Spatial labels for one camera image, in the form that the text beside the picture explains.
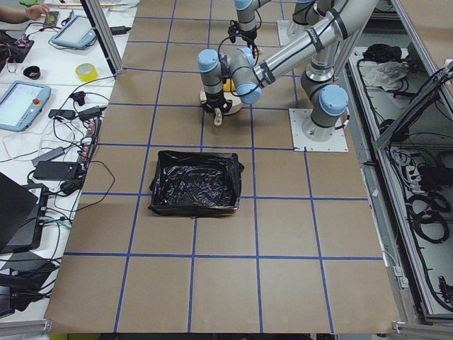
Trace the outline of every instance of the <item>person's hand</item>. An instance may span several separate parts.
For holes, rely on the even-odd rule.
[[[37,20],[41,16],[47,16],[50,12],[50,8],[47,4],[40,4],[28,7],[25,10],[25,15],[29,20]]]

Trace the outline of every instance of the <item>metal bracket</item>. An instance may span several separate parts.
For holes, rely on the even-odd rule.
[[[402,335],[426,337],[427,339],[453,339],[453,327],[406,324],[395,321],[393,322],[393,329]]]
[[[19,321],[19,322],[2,322],[0,323],[0,336],[50,332],[51,327],[52,327],[51,319]]]
[[[312,110],[291,108],[289,110],[289,119],[291,120],[292,144],[295,151],[308,152],[348,152],[345,133],[343,129],[335,130],[332,138],[327,142],[315,142],[309,139],[302,132],[302,123],[309,117]]]

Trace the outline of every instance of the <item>black tape roll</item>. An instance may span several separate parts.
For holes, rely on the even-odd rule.
[[[41,70],[38,66],[29,66],[23,70],[23,75],[32,80],[36,80],[41,77]]]

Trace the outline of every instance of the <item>black plastic bag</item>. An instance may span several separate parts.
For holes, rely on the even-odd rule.
[[[163,216],[227,216],[239,208],[237,154],[160,151],[149,209]]]

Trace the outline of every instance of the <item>yellow tape roll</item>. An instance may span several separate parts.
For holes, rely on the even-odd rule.
[[[96,68],[89,62],[80,64],[76,68],[76,73],[79,76],[80,80],[82,80],[84,83],[93,81],[94,79],[98,78],[98,72],[96,71]]]

